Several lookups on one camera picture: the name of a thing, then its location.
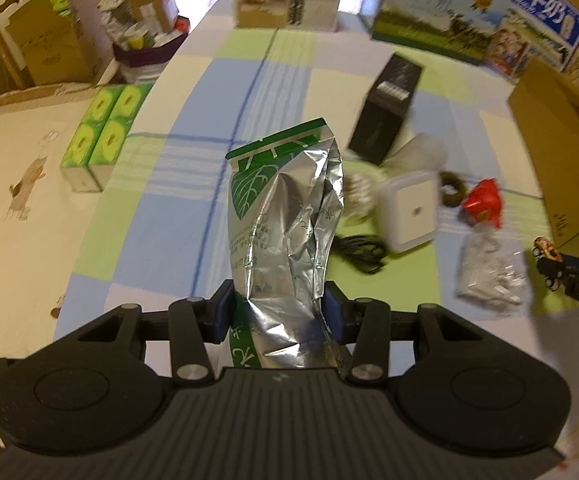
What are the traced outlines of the red toy figure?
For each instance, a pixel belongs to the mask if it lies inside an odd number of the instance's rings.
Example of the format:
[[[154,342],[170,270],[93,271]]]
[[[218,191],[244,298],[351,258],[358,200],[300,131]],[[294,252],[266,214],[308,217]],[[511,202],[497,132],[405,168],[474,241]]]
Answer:
[[[498,182],[495,179],[483,179],[469,192],[463,200],[464,218],[471,226],[489,223],[495,229],[501,228],[503,200]]]

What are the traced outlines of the silver green foil bag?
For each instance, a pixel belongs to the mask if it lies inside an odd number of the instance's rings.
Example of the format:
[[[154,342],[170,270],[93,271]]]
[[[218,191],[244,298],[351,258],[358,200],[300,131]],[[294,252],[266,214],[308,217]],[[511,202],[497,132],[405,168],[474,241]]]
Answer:
[[[344,209],[344,169],[332,130],[312,119],[226,159],[228,251],[238,300],[230,334],[234,365],[335,365],[321,312]]]

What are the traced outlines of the small toy race car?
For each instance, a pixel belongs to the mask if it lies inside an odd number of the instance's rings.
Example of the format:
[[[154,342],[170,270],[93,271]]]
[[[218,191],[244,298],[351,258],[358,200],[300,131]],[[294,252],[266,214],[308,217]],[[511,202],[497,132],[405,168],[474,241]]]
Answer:
[[[533,241],[532,255],[537,260],[538,272],[544,277],[547,288],[552,292],[559,289],[563,275],[563,258],[555,245],[543,236]]]

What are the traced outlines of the clear plastic bag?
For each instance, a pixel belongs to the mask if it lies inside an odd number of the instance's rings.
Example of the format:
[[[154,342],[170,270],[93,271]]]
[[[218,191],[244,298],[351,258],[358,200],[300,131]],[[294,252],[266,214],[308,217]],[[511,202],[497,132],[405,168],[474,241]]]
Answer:
[[[490,222],[475,226],[462,247],[457,296],[499,313],[518,309],[526,300],[526,275],[507,252]]]

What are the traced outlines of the open brown cardboard box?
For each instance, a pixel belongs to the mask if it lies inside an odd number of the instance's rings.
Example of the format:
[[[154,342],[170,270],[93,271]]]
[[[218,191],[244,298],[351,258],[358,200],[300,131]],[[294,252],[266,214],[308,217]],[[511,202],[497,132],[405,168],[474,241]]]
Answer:
[[[534,58],[509,97],[557,248],[579,256],[579,87]]]

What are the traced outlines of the brown hair scrunchie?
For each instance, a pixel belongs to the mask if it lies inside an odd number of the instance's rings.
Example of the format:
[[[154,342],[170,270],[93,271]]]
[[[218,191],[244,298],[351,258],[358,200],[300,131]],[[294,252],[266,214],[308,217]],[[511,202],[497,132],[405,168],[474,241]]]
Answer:
[[[439,177],[442,204],[449,208],[460,207],[467,194],[464,180],[451,171],[441,171]]]

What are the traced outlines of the patchwork bed sheet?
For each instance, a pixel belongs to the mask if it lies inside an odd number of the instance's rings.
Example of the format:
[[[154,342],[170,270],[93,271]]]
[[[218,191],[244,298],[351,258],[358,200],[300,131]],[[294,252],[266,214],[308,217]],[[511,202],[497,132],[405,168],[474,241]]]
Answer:
[[[100,196],[56,327],[65,336],[125,302],[163,310],[207,297],[225,280],[258,300],[212,350],[224,365],[331,365],[340,352],[318,320],[318,293],[334,281],[351,297],[401,311],[435,302],[556,368],[570,385],[567,429],[579,427],[579,304],[548,292],[529,265],[549,229],[521,134],[507,107],[511,86],[476,66],[374,41],[356,18],[338,32],[240,29],[217,2],[178,49],[138,112]],[[317,255],[317,236],[369,235],[347,218],[341,181],[384,179],[348,150],[365,95],[393,55],[422,67],[403,140],[426,133],[469,183],[495,179],[503,200],[498,242],[524,269],[515,308],[457,295],[471,229],[441,207],[434,238],[364,274]]]

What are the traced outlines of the green tissue box pack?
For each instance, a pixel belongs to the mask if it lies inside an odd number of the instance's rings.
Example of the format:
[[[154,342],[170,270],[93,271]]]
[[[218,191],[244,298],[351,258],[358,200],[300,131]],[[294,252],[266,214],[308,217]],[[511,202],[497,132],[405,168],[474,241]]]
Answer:
[[[152,82],[99,87],[62,156],[60,171],[76,193],[103,191]]]

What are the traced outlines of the black rectangular box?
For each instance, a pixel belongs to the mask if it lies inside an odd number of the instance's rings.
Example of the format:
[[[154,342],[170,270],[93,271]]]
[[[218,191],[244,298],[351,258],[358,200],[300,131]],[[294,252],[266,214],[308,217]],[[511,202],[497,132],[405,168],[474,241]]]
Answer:
[[[367,92],[349,150],[379,166],[407,119],[423,68],[393,54]]]

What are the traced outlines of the dark blue milk carton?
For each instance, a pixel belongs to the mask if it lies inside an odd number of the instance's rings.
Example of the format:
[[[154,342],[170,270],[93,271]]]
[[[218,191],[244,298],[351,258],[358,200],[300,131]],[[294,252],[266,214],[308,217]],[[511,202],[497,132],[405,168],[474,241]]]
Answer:
[[[510,0],[486,64],[517,81],[532,58],[565,70],[579,47],[579,9],[568,0]]]

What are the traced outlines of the light blue milk carton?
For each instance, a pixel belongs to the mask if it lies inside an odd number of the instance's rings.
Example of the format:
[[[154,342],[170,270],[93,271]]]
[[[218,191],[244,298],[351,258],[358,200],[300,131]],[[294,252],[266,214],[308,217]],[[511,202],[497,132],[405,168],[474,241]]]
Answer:
[[[479,65],[511,0],[362,0],[359,17],[374,40]]]

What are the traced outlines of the box of assorted items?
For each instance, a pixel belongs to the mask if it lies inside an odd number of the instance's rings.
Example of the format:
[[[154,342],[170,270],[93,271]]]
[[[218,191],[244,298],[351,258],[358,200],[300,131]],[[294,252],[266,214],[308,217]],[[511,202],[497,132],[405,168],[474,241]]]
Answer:
[[[119,74],[126,82],[156,80],[190,31],[174,0],[69,0],[84,35],[91,81]]]

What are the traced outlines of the brown cardboard carry box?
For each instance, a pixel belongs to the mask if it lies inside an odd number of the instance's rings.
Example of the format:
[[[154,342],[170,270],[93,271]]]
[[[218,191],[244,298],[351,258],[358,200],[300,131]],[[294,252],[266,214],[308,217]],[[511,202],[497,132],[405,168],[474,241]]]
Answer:
[[[0,55],[18,88],[90,82],[95,51],[78,20],[50,0],[0,0]]]

